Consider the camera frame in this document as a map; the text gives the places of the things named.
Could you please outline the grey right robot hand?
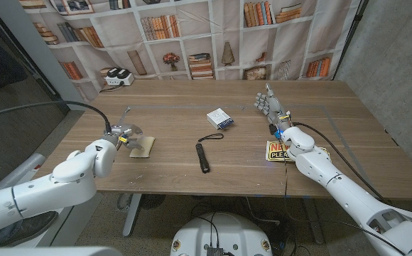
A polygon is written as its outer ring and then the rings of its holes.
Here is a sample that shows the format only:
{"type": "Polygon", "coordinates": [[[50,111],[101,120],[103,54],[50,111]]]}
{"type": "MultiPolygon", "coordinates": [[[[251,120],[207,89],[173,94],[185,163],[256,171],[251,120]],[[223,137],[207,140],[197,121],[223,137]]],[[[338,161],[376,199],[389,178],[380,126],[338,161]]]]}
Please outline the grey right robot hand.
{"type": "Polygon", "coordinates": [[[254,106],[267,117],[270,133],[277,139],[292,126],[290,113],[284,110],[269,83],[266,83],[266,94],[257,94],[254,106]]]}

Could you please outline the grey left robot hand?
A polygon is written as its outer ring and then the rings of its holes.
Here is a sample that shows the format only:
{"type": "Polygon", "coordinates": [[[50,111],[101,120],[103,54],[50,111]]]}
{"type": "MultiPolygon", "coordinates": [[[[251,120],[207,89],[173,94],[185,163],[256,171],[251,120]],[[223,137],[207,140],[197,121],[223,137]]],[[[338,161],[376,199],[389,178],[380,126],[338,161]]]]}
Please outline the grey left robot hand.
{"type": "Polygon", "coordinates": [[[143,147],[137,142],[137,138],[131,138],[132,135],[143,134],[140,127],[135,124],[114,124],[111,126],[111,132],[105,132],[103,139],[111,142],[117,150],[121,146],[125,146],[127,149],[143,149],[143,147]]]}

